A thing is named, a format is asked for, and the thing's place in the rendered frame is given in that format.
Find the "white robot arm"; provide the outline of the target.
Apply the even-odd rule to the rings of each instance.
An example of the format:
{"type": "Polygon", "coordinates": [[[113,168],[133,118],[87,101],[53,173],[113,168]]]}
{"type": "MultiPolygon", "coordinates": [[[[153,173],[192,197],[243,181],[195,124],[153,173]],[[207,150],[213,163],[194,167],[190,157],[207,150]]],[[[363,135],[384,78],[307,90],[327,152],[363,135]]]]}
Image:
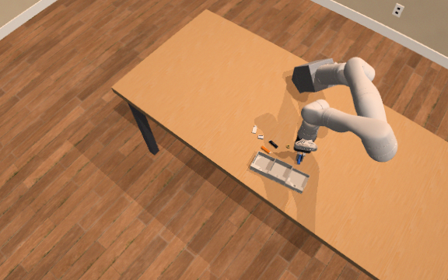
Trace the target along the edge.
{"type": "Polygon", "coordinates": [[[373,160],[381,163],[391,160],[397,153],[397,139],[387,123],[380,94],[372,84],[375,77],[373,67],[355,57],[346,64],[332,62],[321,65],[315,77],[321,85],[348,86],[358,116],[329,107],[325,100],[316,100],[301,110],[302,132],[315,135],[320,126],[340,133],[350,131],[361,138],[373,160]]]}

